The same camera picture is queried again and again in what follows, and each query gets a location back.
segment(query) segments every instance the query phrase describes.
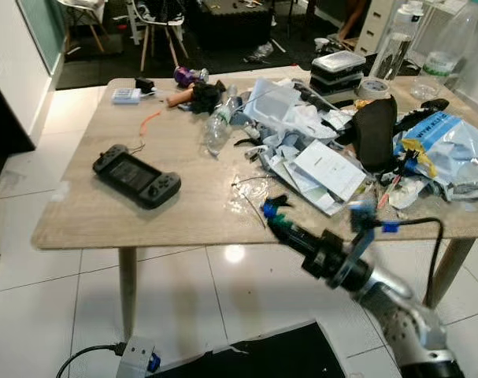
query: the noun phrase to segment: water bottle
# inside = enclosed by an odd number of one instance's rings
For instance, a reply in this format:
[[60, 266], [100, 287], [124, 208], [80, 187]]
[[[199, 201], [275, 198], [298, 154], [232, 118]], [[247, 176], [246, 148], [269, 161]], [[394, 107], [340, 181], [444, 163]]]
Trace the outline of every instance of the water bottle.
[[385, 80], [393, 80], [396, 77], [422, 16], [422, 2], [408, 1], [398, 9], [369, 76]]
[[234, 97], [237, 96], [237, 86], [231, 85], [228, 87], [227, 94], [228, 100], [213, 111], [206, 123], [204, 141], [207, 150], [213, 156], [220, 153], [232, 133], [230, 119], [235, 111], [236, 101]]
[[446, 25], [426, 58], [410, 93], [420, 100], [434, 98], [469, 45], [478, 17], [478, 0], [470, 0]]

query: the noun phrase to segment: orange cable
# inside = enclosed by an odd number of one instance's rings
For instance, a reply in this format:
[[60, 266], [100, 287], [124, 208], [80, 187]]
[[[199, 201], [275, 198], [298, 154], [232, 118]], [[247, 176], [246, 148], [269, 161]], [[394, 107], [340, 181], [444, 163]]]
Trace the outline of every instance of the orange cable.
[[139, 136], [144, 136], [147, 133], [147, 123], [155, 118], [156, 116], [159, 116], [161, 114], [161, 110], [158, 110], [155, 114], [151, 114], [148, 118], [146, 118], [142, 123], [141, 123], [141, 128], [139, 130]]

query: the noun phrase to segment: game controller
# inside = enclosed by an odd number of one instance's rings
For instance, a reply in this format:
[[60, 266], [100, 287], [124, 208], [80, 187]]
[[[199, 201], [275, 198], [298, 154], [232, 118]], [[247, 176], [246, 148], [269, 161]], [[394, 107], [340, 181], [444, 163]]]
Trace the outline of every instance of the game controller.
[[158, 171], [120, 144], [101, 154], [93, 170], [101, 181], [146, 209], [159, 207], [181, 188], [176, 173]]

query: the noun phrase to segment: plastic food container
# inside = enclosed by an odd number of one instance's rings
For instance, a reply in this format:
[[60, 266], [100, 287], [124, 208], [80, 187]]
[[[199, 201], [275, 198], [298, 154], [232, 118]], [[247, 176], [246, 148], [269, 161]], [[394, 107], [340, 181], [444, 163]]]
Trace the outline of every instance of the plastic food container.
[[366, 59], [350, 51], [339, 51], [312, 61], [311, 73], [326, 80], [335, 80], [360, 72]]
[[311, 75], [310, 86], [320, 95], [331, 95], [349, 89], [356, 88], [363, 79], [363, 73], [358, 72], [349, 76], [337, 78], [335, 80], [326, 80], [318, 75]]
[[267, 126], [283, 122], [295, 106], [300, 92], [265, 79], [256, 80], [244, 113]]

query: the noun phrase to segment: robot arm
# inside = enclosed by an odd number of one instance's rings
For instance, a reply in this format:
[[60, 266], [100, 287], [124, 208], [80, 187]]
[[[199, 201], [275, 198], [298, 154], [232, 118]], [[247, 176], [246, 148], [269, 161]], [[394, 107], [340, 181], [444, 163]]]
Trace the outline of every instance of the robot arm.
[[345, 246], [328, 230], [318, 238], [268, 206], [264, 213], [279, 241], [305, 256], [303, 269], [331, 288], [347, 290], [379, 321], [403, 378], [464, 378], [436, 313], [420, 304], [399, 277], [359, 258], [373, 239], [369, 229]]

